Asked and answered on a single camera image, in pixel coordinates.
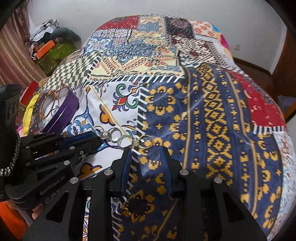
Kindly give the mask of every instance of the electrical outlet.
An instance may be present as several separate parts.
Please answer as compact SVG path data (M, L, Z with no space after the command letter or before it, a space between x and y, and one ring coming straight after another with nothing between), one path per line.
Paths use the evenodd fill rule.
M240 44L235 44L235 45L234 45L234 49L235 49L235 50L237 50L237 51L239 51L239 50L240 50L240 47L241 47L241 45L240 45Z

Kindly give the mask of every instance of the patchwork bedspread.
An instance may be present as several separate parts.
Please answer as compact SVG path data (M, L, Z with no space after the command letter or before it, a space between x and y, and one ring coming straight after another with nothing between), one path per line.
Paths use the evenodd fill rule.
M180 202L167 195L160 146L197 176L224 179L269 240L279 231L295 199L292 141L279 107L233 62L214 25L156 15L103 24L80 57L59 66L44 84L29 133L40 132L39 105L61 83L80 98L62 134L100 125L154 138L149 150L134 150L129 188L112 199L115 240L181 239ZM116 143L105 141L77 174L93 177L121 154Z

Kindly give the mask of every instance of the red fabric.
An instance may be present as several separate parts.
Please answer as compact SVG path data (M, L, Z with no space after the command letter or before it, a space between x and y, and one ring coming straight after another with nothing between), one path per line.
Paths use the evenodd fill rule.
M253 124L263 127L286 126L285 121L281 117L280 110L275 104L267 104L263 95L254 89L253 86L245 80L243 75L230 70L228 70L228 72L233 75L244 89Z
M114 18L111 21L100 26L99 29L108 29L108 28L129 28L136 29L139 23L139 15L127 16Z
M0 202L0 216L13 235L21 240L26 232L26 224L20 213L10 209L5 202Z

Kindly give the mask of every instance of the silver ring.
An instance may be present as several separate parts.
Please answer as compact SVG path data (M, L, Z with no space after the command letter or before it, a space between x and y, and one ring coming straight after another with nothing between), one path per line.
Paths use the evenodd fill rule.
M125 147L120 146L120 144L124 138L129 138L131 140L131 142L133 143L133 138L130 135L123 135L123 136L119 137L117 140L117 145L121 150L124 150L124 148L125 148Z
M111 141L111 142L113 142L113 143L116 143L117 141L118 141L118 139L120 138L120 137L118 137L118 138L112 138L112 134L115 132L115 131L119 131L120 132L120 137L122 136L122 132L121 132L121 130L120 129L118 129L117 127L112 127L111 129L109 129L108 130L108 134L107 134L107 136L108 136L108 139Z
M95 132L96 131L95 130L96 127L100 127L101 128L101 130L99 131L100 134L98 134L97 132ZM105 131L104 128L101 127L101 126L94 126L91 131L92 131L92 133L94 135L99 136L101 139L107 139L108 138L108 132Z

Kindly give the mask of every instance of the white wall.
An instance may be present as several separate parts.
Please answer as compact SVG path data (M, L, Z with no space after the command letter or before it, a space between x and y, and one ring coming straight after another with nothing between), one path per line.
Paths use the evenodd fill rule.
M274 62L272 63L271 65L271 68L270 68L270 73L272 74L279 62L279 58L281 57L281 53L283 51L283 48L284 48L284 44L285 44L285 41L286 41L286 34L287 34L287 27L286 25L283 23L283 27L282 27L282 31L281 31L281 39L279 41L279 48L276 52L276 56L274 57Z
M228 44L240 44L234 57L272 70L283 23L264 0L30 0L35 26L56 18L82 42L103 23L121 16L159 14L214 24Z
M29 17L29 32L32 34L34 32L34 29L36 28L36 25L33 23L30 14L28 14Z
M296 115L292 117L287 123L287 129L293 142L294 149L296 150Z

